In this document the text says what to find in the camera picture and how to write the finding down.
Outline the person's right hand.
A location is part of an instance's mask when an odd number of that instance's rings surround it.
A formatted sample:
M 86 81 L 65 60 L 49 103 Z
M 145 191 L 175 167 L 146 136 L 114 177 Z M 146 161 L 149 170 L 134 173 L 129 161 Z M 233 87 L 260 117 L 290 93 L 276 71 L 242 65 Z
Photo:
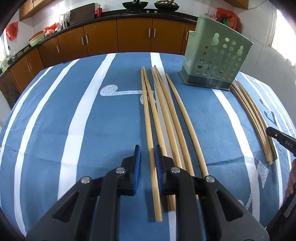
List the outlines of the person's right hand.
M 285 196 L 289 197 L 291 194 L 293 194 L 294 185 L 296 182 L 296 175 L 295 175 L 295 166 L 296 166 L 296 159 L 292 162 L 292 168 L 290 171 L 287 188 L 285 190 Z

